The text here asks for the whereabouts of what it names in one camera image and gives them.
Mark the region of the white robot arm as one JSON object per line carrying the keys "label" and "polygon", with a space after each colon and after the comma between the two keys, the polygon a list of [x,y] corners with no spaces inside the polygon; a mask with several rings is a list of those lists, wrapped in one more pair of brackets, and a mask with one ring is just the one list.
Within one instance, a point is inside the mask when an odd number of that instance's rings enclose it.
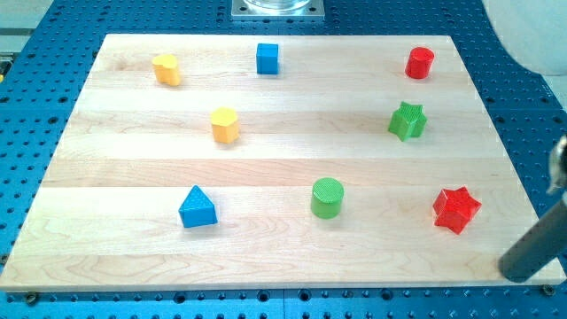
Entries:
{"label": "white robot arm", "polygon": [[566,74],[566,0],[483,0],[506,52],[537,74]]}

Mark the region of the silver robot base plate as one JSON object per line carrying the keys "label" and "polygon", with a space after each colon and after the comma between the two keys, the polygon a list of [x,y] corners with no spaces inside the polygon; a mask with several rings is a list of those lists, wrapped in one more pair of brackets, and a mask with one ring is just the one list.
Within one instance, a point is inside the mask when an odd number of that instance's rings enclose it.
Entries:
{"label": "silver robot base plate", "polygon": [[325,17],[323,0],[232,0],[235,20],[315,19]]}

